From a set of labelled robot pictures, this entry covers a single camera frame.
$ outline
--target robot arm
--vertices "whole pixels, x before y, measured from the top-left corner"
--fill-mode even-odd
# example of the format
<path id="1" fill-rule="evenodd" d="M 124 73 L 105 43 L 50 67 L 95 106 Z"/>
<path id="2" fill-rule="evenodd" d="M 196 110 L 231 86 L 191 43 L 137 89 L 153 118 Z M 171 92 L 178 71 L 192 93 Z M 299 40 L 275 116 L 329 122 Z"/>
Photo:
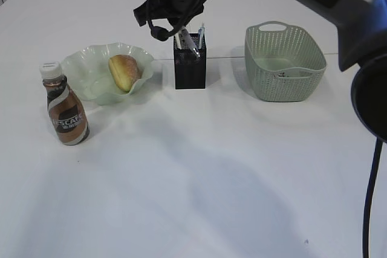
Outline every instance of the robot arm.
<path id="1" fill-rule="evenodd" d="M 140 25 L 148 23 L 153 37 L 166 40 L 203 12 L 205 1 L 147 0 L 134 14 Z M 361 66 L 352 87 L 354 109 L 374 135 L 387 141 L 387 0 L 298 1 L 337 27 L 340 70 Z M 153 26 L 152 19 L 160 18 L 174 29 Z"/>

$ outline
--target bottle label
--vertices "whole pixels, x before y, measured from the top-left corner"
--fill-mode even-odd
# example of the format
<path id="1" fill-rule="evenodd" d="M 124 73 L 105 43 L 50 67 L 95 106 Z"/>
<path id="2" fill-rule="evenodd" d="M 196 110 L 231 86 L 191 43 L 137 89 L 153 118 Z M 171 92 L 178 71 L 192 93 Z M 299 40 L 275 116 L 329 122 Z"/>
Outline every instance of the bottle label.
<path id="1" fill-rule="evenodd" d="M 48 103 L 48 114 L 64 144 L 75 145 L 88 134 L 83 106 L 68 85 L 60 96 Z"/>
<path id="2" fill-rule="evenodd" d="M 73 131 L 79 124 L 83 122 L 83 114 L 78 113 L 78 106 L 75 105 L 69 110 L 59 114 L 59 119 L 51 119 L 56 132 L 68 133 Z"/>

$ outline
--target marker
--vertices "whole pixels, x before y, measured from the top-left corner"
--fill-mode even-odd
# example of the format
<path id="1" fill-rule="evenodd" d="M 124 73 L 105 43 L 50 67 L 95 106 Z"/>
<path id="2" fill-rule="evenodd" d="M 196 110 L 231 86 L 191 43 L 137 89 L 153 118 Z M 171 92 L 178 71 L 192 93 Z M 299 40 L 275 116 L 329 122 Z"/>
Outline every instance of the marker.
<path id="1" fill-rule="evenodd" d="M 192 40 L 185 26 L 181 27 L 180 33 L 183 39 L 186 41 L 186 44 L 189 47 L 189 49 L 196 55 L 196 57 L 200 57 L 199 49 L 195 45 L 195 42 Z"/>
<path id="2" fill-rule="evenodd" d="M 203 37 L 205 32 L 204 22 L 201 23 L 201 28 L 199 28 L 199 50 L 203 48 Z"/>
<path id="3" fill-rule="evenodd" d="M 180 36 L 179 33 L 175 34 L 176 37 L 176 46 L 179 50 L 181 50 L 181 42 L 180 42 Z"/>

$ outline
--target basket handle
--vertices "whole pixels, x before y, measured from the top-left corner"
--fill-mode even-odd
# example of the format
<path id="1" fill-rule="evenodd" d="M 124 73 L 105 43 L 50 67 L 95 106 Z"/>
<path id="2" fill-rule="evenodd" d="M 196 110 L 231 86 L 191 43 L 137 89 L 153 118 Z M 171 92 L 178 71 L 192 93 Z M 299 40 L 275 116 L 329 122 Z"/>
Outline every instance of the basket handle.
<path id="1" fill-rule="evenodd" d="M 286 77 L 286 76 L 282 76 L 281 74 L 285 75 L 285 72 L 290 72 L 290 71 L 297 71 L 297 72 L 303 72 L 303 73 L 307 73 L 308 75 L 307 76 L 304 76 L 304 77 Z M 283 79 L 283 80 L 291 80 L 291 79 L 310 79 L 312 78 L 316 73 L 318 73 L 318 71 L 316 72 L 316 70 L 313 70 L 313 69 L 307 69 L 307 68 L 290 68 L 290 69 L 285 69 L 282 71 L 283 73 L 274 73 L 274 77 L 276 79 Z"/>
<path id="2" fill-rule="evenodd" d="M 267 22 L 264 22 L 263 24 L 259 24 L 257 25 L 257 28 L 260 30 L 260 31 L 265 31 L 265 30 L 262 30 L 261 28 L 264 27 L 265 25 L 269 25 L 269 24 L 276 24 L 276 25 L 280 25 L 280 26 L 283 26 L 285 27 L 284 30 L 288 30 L 290 28 L 290 25 L 288 24 L 285 24 L 281 21 L 267 21 Z"/>

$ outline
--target basket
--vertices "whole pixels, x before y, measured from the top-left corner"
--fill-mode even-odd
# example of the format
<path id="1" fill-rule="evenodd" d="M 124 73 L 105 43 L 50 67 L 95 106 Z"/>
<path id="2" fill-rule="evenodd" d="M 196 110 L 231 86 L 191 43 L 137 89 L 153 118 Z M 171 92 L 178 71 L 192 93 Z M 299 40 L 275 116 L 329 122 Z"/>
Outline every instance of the basket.
<path id="1" fill-rule="evenodd" d="M 264 25 L 284 30 L 264 31 Z M 249 27 L 245 41 L 246 71 L 258 98 L 299 102 L 321 81 L 327 62 L 314 39 L 301 27 L 278 21 Z"/>

